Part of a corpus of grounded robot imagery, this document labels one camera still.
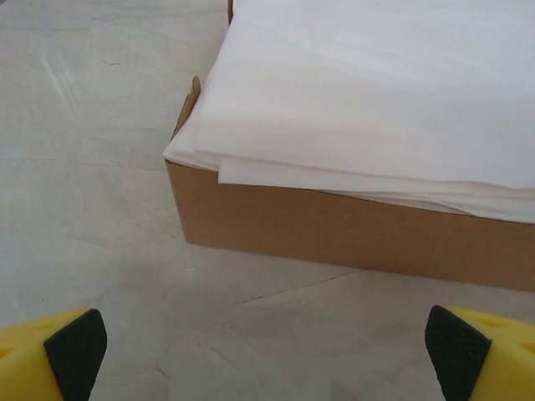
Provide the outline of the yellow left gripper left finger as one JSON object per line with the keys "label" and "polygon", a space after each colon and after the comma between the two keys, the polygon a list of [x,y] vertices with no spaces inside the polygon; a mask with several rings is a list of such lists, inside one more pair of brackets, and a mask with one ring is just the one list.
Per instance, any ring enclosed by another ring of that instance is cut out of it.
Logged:
{"label": "yellow left gripper left finger", "polygon": [[78,308],[1,329],[2,400],[88,400],[107,349],[100,311]]}

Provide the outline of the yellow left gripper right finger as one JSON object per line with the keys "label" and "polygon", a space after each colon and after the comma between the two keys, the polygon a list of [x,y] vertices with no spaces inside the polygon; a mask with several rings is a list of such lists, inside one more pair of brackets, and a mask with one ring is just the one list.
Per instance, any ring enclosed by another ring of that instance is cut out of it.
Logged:
{"label": "yellow left gripper right finger", "polygon": [[534,399],[534,326],[435,305],[425,347],[446,400]]}

